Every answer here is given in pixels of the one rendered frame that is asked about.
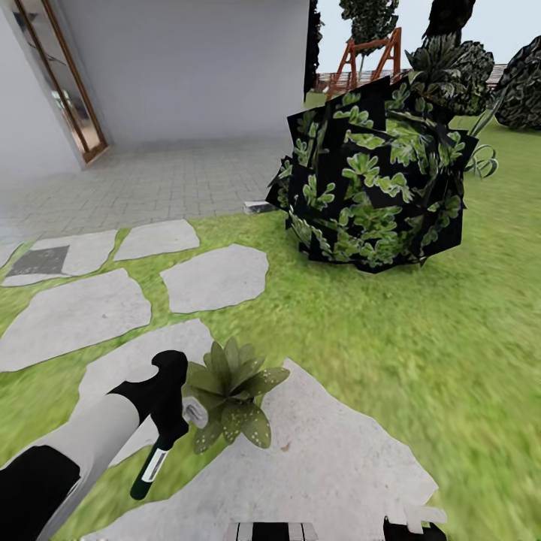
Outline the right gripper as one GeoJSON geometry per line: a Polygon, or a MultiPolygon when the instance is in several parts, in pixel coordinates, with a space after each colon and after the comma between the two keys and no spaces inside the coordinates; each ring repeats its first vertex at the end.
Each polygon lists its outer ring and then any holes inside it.
{"type": "Polygon", "coordinates": [[[437,527],[423,527],[423,534],[411,533],[406,524],[389,523],[384,519],[385,541],[444,541],[444,536],[437,527]]]}

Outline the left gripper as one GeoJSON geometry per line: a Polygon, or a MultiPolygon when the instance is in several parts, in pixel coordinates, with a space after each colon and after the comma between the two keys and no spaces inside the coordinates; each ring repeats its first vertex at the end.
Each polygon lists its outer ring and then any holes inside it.
{"type": "Polygon", "coordinates": [[[169,446],[189,432],[189,424],[182,417],[182,398],[171,407],[157,405],[150,416],[169,446]]]}

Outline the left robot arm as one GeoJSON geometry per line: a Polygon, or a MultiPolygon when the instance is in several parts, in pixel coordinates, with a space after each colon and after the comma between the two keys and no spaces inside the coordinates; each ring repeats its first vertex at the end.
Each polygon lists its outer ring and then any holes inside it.
{"type": "Polygon", "coordinates": [[[150,414],[167,445],[199,429],[207,410],[181,397],[186,360],[157,354],[131,369],[110,394],[16,453],[0,469],[0,541],[49,541],[70,518],[113,458],[150,414]]]}

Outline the insectifuge atomizer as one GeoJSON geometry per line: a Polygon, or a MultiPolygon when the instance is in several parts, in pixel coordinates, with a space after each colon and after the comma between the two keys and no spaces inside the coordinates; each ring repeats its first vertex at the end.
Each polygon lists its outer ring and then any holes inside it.
{"type": "Polygon", "coordinates": [[[130,497],[134,500],[143,500],[146,497],[168,453],[169,446],[160,434],[130,490],[130,497]]]}

